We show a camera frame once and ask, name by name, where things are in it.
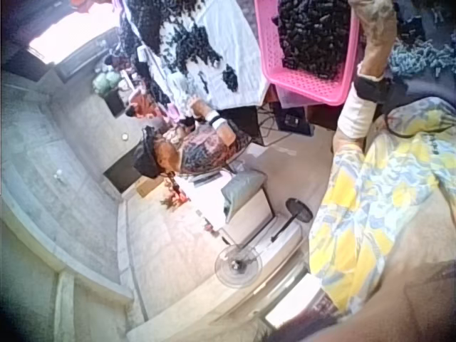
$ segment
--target gray cushion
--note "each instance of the gray cushion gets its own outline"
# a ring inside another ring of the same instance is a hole
[[[225,198],[223,211],[227,223],[260,190],[265,180],[266,175],[259,171],[242,171],[222,188]]]

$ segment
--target wristwatch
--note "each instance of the wristwatch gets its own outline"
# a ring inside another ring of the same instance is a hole
[[[359,98],[382,105],[386,102],[390,92],[391,80],[382,78],[380,81],[374,81],[356,75],[353,84]]]

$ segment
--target pink basket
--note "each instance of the pink basket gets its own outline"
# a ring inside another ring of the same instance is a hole
[[[351,13],[350,39],[345,66],[332,81],[282,66],[284,53],[279,44],[279,32],[272,18],[277,16],[277,0],[255,0],[256,21],[258,22],[259,46],[263,74],[269,82],[301,94],[311,100],[328,105],[340,105],[347,99],[353,76],[358,47],[359,22]]]

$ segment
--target gray wall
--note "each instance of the gray wall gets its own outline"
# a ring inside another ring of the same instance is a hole
[[[125,308],[75,283],[74,326],[77,342],[127,342]]]
[[[79,161],[40,95],[1,85],[2,183],[44,234],[119,282],[118,203]]]
[[[101,181],[103,173],[137,145],[146,121],[123,114],[114,118],[105,101],[92,91],[94,78],[93,65],[89,65],[61,83],[51,94],[50,108],[74,153],[93,178]],[[121,139],[123,133],[129,135],[126,142]]]
[[[53,340],[57,274],[0,222],[0,306],[27,340]]]

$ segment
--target yellow floral shirt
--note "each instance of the yellow floral shirt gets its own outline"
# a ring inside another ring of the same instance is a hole
[[[382,117],[366,156],[356,145],[334,156],[309,246],[311,273],[339,310],[356,312],[373,294],[396,238],[434,189],[456,208],[455,124],[453,107],[425,98],[388,116],[411,138]]]

